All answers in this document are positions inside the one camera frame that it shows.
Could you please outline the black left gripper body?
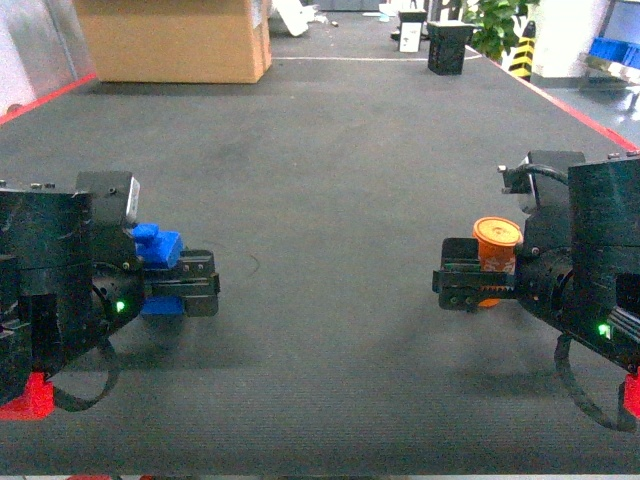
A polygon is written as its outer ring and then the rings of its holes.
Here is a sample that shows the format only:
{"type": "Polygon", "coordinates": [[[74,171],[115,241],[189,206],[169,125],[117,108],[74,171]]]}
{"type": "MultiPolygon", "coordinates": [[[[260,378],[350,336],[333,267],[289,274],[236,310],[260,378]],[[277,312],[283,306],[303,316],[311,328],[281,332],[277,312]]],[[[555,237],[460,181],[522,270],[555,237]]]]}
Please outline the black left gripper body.
{"type": "Polygon", "coordinates": [[[84,345],[96,345],[135,319],[144,304],[142,260],[131,233],[140,185],[128,171],[84,171],[76,189],[91,195],[92,309],[81,334],[84,345]]]}

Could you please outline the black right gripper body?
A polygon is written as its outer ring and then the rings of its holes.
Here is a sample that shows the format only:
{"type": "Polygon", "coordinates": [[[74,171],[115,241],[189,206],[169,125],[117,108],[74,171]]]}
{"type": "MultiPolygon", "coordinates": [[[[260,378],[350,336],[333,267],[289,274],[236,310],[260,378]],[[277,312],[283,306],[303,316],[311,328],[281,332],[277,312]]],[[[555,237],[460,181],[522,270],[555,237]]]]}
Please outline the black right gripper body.
{"type": "Polygon", "coordinates": [[[558,320],[572,284],[569,188],[532,171],[500,166],[503,192],[517,197],[527,216],[516,249],[516,293],[520,304],[541,320],[558,320]]]}

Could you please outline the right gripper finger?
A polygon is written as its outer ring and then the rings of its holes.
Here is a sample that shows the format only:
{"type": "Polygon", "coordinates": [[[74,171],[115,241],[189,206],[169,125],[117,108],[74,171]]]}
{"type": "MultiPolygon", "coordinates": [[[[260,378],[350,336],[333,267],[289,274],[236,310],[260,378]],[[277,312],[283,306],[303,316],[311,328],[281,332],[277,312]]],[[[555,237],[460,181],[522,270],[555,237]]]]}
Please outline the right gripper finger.
{"type": "Polygon", "coordinates": [[[476,238],[446,238],[441,247],[441,271],[480,272],[479,243],[476,238]]]}
{"type": "Polygon", "coordinates": [[[498,272],[437,270],[432,291],[438,306],[452,311],[476,311],[484,301],[517,297],[516,277],[498,272]]]}

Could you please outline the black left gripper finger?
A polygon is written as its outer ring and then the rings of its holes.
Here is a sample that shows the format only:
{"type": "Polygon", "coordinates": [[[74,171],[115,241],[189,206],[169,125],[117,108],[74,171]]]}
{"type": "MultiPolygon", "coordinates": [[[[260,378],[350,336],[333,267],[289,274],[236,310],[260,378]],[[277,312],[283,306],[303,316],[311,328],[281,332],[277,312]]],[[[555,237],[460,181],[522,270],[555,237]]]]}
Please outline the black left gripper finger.
{"type": "Polygon", "coordinates": [[[218,313],[218,273],[195,278],[153,279],[148,287],[145,315],[212,317],[218,313]]]}
{"type": "Polygon", "coordinates": [[[145,269],[146,280],[196,280],[210,278],[215,273],[212,251],[187,249],[180,253],[177,263],[169,269],[145,269]]]}

